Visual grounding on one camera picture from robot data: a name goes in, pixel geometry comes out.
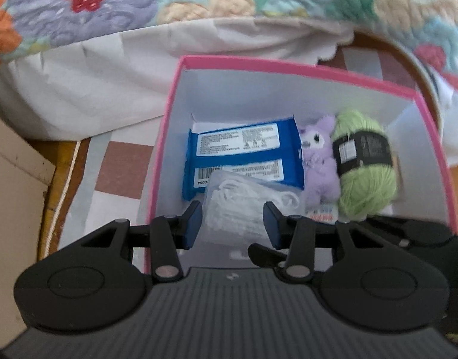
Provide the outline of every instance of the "blue packet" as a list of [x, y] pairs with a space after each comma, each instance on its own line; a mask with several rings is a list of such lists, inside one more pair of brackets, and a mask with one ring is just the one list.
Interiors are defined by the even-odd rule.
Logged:
[[304, 188], [301, 141], [294, 118], [206, 133], [189, 131], [183, 199], [204, 193], [215, 170]]

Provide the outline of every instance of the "yarn ball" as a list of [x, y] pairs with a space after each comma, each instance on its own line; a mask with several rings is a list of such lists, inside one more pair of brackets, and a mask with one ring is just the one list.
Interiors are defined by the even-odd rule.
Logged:
[[[368, 130], [386, 136], [376, 121], [357, 110], [346, 110], [337, 116], [332, 141], [360, 130]], [[377, 214], [395, 197], [397, 177], [389, 165], [367, 165], [355, 168], [341, 176], [341, 197], [338, 205], [350, 220], [364, 220]]]

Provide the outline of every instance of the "black yarn label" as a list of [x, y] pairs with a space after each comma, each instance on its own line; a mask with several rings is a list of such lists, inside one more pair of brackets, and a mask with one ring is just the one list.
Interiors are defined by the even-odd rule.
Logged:
[[338, 138], [332, 145], [337, 173], [342, 177], [355, 168], [369, 165], [393, 167], [388, 139], [373, 131], [358, 131]]

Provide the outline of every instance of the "ribbed gray surface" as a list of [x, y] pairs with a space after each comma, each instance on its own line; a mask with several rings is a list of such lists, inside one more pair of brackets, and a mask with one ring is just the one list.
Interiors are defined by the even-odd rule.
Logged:
[[28, 330], [5, 353], [14, 359], [451, 359], [458, 350], [428, 328], [397, 336], [345, 325], [307, 286], [272, 270], [193, 268], [156, 286], [130, 318], [84, 336]]

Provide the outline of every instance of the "metal pin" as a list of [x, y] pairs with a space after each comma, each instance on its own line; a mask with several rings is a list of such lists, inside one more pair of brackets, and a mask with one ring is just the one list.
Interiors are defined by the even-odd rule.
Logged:
[[176, 266], [164, 265], [156, 268], [155, 273], [161, 278], [174, 278], [179, 274], [179, 269]]
[[408, 240], [408, 239], [402, 239], [402, 240], [400, 240], [400, 242], [398, 243], [398, 246], [399, 246], [399, 247], [402, 247], [402, 248], [407, 248], [408, 246], [410, 246], [410, 240]]
[[302, 265], [293, 265], [286, 269], [286, 273], [292, 278], [305, 278], [310, 274], [310, 269]]

